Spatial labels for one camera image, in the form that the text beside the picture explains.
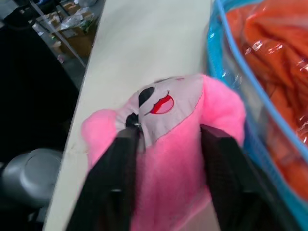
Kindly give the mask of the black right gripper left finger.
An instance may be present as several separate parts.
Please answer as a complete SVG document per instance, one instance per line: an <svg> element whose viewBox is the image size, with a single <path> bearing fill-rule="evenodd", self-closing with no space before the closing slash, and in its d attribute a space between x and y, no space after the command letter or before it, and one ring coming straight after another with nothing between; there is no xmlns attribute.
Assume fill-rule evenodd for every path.
<svg viewBox="0 0 308 231"><path fill-rule="evenodd" d="M68 231L128 231L134 211L139 129L127 127L89 171Z"/></svg>

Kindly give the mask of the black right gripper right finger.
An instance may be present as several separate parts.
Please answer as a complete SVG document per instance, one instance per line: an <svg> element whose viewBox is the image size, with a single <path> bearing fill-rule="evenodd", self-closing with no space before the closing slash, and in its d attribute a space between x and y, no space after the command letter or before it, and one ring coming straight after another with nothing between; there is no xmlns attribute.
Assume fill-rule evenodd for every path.
<svg viewBox="0 0 308 231"><path fill-rule="evenodd" d="M295 231L297 222L266 174L226 132L201 125L206 184L222 231Z"/></svg>

